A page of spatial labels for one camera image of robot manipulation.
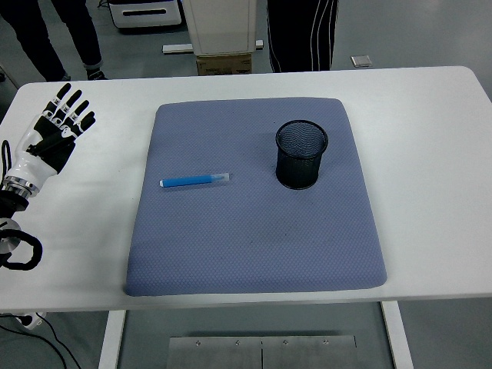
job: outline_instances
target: small box on floor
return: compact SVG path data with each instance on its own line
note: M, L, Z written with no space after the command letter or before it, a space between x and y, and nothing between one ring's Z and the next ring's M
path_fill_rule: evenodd
M251 54L197 56L198 75L247 75Z

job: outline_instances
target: white machine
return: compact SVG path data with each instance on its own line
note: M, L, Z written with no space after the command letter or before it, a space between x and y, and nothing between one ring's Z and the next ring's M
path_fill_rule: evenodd
M183 9L195 55L256 50L256 0L183 0Z

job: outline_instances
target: white stripe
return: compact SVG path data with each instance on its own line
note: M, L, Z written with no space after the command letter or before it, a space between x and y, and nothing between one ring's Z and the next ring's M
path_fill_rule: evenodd
M317 69L318 69L318 71L321 70L321 64L320 64L320 28L321 28L321 23L323 22L324 13L326 12L326 8L328 7L328 2L329 1L326 1L326 4L324 5L324 10L323 10L323 13L321 14L320 23L317 26L316 48L317 48ZM333 11L333 3L334 3L334 1L332 0L331 1L331 10L330 10L330 22L328 22L328 27L330 27L330 23L331 23L331 11ZM329 36L330 36L330 29L328 29L328 38L330 38Z
M280 66L280 62L278 61L277 57L275 56L274 47L273 47L273 45L271 44L271 29L270 29L270 17L269 17L269 15L268 15L268 7L267 7L267 24L268 24L268 30L269 30L269 31L268 31L268 43L270 44L270 51L271 51L271 54L274 56L275 61L276 61L276 62L277 62L277 64L278 64L278 71L279 71L280 73L282 73L282 67ZM270 66L271 66L271 70L272 70L272 71L275 71L275 68L274 68L274 66L273 66L273 64L272 64L272 60L271 60L271 58L270 58Z
M313 58L313 34L314 34L314 24L316 23L317 10L320 8L321 0L318 0L316 12L314 13L313 28L311 29L311 38L309 40L309 45L311 46L311 70L314 70L314 58Z

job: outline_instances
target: person's leg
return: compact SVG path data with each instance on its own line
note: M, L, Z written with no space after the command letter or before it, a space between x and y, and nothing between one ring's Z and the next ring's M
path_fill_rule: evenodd
M52 0L62 22L67 25L75 48L88 71L98 71L102 65L98 35L85 0Z
M67 78L53 49L37 0L1 1L0 14L9 23L22 49L46 81Z
M268 0L273 71L330 70L337 10L338 0Z

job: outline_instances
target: pen holder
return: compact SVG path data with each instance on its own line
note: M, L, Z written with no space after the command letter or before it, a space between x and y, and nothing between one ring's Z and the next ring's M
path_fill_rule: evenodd
M275 136L277 169L280 183L294 190L316 183L321 156L328 146L323 128L312 121L296 120L282 125Z

